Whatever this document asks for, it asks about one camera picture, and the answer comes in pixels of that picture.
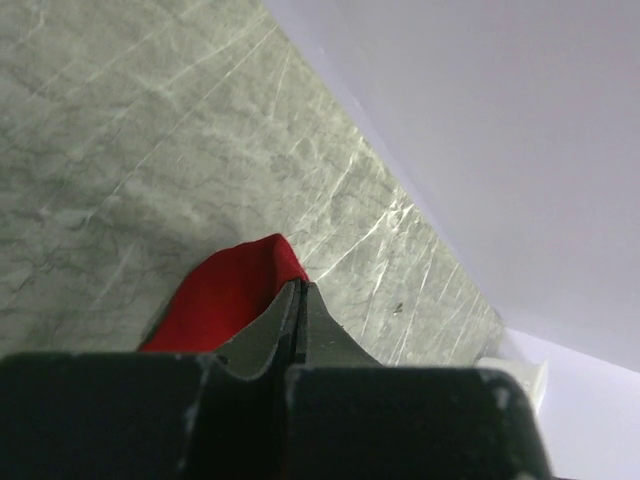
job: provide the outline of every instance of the gray marble floor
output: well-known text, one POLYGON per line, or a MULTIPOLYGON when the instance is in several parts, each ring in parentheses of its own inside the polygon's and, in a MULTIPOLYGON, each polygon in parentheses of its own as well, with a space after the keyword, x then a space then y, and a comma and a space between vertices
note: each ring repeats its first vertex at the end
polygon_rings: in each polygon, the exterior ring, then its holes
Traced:
POLYGON ((259 2, 0 6, 0 353, 129 350, 212 252, 284 233, 389 364, 501 331, 259 2))

